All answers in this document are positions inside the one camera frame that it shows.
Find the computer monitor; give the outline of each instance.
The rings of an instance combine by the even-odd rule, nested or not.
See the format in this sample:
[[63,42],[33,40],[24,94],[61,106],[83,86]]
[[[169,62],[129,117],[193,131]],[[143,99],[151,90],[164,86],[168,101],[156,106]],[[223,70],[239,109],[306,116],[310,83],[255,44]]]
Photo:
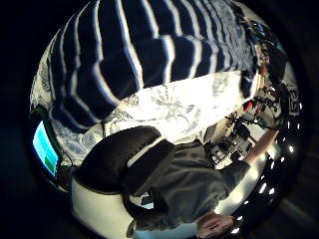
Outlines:
[[40,121],[33,137],[33,146],[46,170],[57,177],[59,156],[50,142],[44,124]]

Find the person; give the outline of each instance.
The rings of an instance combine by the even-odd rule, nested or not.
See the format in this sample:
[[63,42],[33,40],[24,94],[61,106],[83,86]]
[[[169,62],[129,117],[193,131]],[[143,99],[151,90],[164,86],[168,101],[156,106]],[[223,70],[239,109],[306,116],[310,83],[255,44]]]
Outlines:
[[199,141],[179,145],[169,168],[154,183],[168,205],[168,215],[156,223],[137,221],[135,229],[165,230],[195,222],[200,238],[227,230],[234,218],[219,215],[213,209],[236,187],[277,135],[278,130],[269,129],[242,160],[221,170],[210,164]]
[[[48,111],[64,164],[81,165],[102,138],[141,124],[177,142],[251,99],[256,42],[234,8],[230,0],[101,0],[74,14],[46,49],[30,95],[31,109]],[[200,124],[208,106],[214,114]]]
[[[173,139],[196,133],[207,123],[200,124],[202,108],[191,101],[200,99],[203,107],[211,104],[215,122],[236,110],[254,96],[260,82],[257,45],[230,0],[91,1],[46,49],[34,79],[31,109],[40,105],[48,111],[57,141],[67,154],[63,164],[81,166],[99,141],[128,127],[152,125],[163,134],[178,130]],[[212,84],[198,92],[199,79],[211,79]],[[171,101],[167,89],[177,83],[191,83],[189,95]],[[206,89],[212,89],[207,102]],[[153,105],[142,104],[143,93],[153,94],[146,95]],[[229,104],[226,110],[221,103]],[[132,108],[123,110],[123,106]],[[149,111],[141,111],[143,106]],[[178,120],[172,125],[175,119],[186,121],[185,127],[179,128]],[[217,233],[230,224],[231,217],[211,210],[276,134],[268,131],[243,161],[222,171],[209,165],[201,143],[182,141],[171,166],[155,184],[165,195],[168,216],[152,225],[138,222],[135,227],[162,230],[196,221],[200,237]]]

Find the dark background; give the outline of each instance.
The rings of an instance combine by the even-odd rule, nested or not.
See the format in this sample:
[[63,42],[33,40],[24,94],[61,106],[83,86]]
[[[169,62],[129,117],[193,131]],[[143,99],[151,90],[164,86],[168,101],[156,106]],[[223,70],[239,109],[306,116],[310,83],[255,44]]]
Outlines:
[[[316,1],[246,1],[275,31],[296,70],[303,104],[298,174],[246,238],[313,238],[319,228],[319,20]],[[1,13],[1,238],[96,238],[39,187],[25,148],[28,93],[49,41],[84,0],[15,1]]]

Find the sleeve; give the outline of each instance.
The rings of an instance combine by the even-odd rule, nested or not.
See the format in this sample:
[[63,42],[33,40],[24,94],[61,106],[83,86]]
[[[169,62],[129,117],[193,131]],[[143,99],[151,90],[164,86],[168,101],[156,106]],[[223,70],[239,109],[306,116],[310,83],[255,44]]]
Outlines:
[[249,168],[247,162],[237,160],[220,170],[228,193],[239,184]]
[[164,231],[172,229],[164,221],[160,220],[157,222],[147,222],[147,221],[138,221],[137,231]]

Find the blue and white stripes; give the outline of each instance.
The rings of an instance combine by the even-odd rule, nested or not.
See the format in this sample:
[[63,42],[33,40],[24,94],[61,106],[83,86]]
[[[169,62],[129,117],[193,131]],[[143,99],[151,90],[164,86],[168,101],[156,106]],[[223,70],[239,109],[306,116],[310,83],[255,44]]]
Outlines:
[[253,66],[229,0],[99,0],[60,29],[47,61],[52,117],[74,131],[144,88]]

